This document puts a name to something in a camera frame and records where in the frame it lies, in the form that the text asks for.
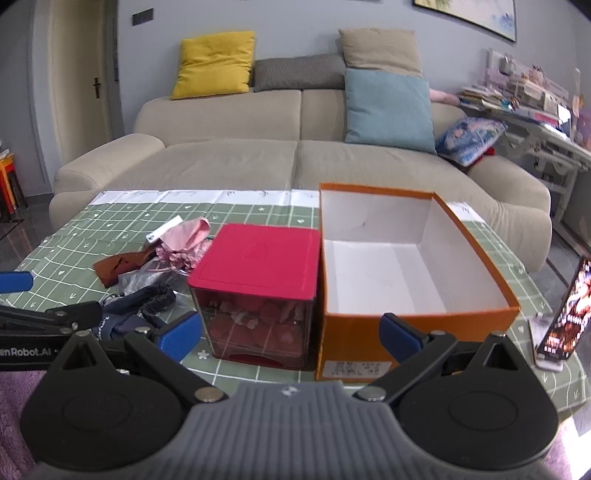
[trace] beige sofa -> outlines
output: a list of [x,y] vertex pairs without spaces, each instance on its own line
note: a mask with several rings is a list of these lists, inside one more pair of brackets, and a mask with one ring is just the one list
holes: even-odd
[[[464,114],[432,104],[434,130]],[[214,98],[152,100],[135,133],[62,167],[50,215],[57,229],[101,190],[316,189],[322,181],[435,191],[466,202],[528,271],[543,265],[552,227],[550,194],[530,174],[487,157],[465,175],[434,155],[350,145],[341,90],[276,90]]]

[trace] orange cardboard box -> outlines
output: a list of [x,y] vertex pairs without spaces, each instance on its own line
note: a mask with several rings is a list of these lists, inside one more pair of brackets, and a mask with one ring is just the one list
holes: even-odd
[[316,380],[366,382],[396,366],[378,337],[387,312],[466,341],[507,330],[519,313],[501,273],[438,195],[325,183],[320,211]]

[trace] gray ribbed surface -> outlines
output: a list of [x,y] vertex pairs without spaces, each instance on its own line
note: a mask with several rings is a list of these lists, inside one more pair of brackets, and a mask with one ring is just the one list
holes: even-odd
[[345,89],[345,61],[335,53],[255,62],[254,91]]
[[195,407],[177,437],[139,464],[105,473],[39,466],[29,480],[557,480],[541,463],[470,472],[412,444],[390,409],[348,397],[339,382],[242,384],[219,404]]

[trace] brown leather item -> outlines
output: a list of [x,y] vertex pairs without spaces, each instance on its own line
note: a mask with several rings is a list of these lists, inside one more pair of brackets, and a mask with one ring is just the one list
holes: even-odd
[[113,255],[98,261],[92,268],[96,276],[106,288],[112,287],[118,281],[119,275],[138,270],[148,260],[156,256],[156,245],[149,245],[141,252],[127,252]]

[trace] framed picture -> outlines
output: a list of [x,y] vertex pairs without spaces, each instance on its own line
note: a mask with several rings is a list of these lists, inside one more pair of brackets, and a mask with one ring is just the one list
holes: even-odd
[[517,41],[515,0],[414,0],[414,4],[461,18]]

